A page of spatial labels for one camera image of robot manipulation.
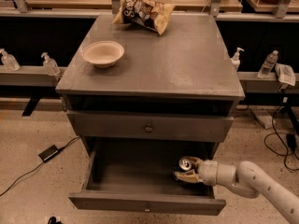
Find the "drawer front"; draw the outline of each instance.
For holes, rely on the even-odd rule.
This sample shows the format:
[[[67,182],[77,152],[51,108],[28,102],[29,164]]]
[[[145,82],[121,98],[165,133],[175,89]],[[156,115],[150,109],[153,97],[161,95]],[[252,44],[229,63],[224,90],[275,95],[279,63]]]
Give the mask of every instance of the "drawer front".
[[[113,210],[145,213],[173,213],[216,216],[225,200],[190,196],[137,196],[128,194],[83,191],[71,193],[69,199],[77,209]]]
[[[68,111],[77,135],[223,142],[232,117]]]

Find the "white bottle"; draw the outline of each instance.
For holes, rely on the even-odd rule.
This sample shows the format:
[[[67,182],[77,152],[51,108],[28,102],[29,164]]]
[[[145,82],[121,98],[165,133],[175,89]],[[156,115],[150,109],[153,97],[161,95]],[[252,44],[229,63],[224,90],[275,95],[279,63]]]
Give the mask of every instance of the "white bottle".
[[[50,58],[47,52],[41,54],[42,58],[45,58],[43,65],[49,76],[56,76],[60,74],[59,67],[54,59]]]
[[[20,69],[20,65],[13,55],[8,54],[4,49],[0,49],[0,53],[2,54],[1,61],[7,70],[16,71]]]
[[[237,71],[237,69],[239,68],[239,65],[241,64],[240,59],[239,59],[240,51],[244,51],[244,50],[241,48],[237,48],[234,56],[231,58],[232,64],[235,68],[235,71]]]
[[[259,78],[265,78],[269,75],[272,68],[278,61],[278,51],[273,50],[272,53],[270,53],[267,58],[264,60],[263,65],[258,73]]]

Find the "snack bag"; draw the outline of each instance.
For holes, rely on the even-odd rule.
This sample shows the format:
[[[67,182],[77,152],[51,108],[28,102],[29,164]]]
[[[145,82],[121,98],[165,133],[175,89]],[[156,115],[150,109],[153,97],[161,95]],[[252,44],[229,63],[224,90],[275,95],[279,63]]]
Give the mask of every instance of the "snack bag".
[[[113,24],[138,23],[161,35],[175,6],[150,0],[123,0]]]

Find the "open drawer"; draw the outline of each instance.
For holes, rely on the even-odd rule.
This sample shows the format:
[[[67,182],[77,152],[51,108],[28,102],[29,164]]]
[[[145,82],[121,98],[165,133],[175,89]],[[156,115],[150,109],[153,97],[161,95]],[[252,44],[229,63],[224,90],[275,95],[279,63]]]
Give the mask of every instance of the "open drawer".
[[[223,142],[233,117],[68,111],[77,135]]]
[[[172,168],[184,155],[204,159],[206,144],[97,140],[82,192],[69,198],[79,209],[216,216],[225,200],[216,200],[212,187],[173,179]]]

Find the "bowl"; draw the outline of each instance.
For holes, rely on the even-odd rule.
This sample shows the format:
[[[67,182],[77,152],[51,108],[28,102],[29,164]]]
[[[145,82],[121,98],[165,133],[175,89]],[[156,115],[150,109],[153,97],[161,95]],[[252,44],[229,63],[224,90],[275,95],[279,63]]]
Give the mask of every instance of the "bowl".
[[[114,41],[99,41],[87,46],[82,52],[82,57],[96,67],[108,68],[114,65],[123,53],[124,48],[121,44]]]

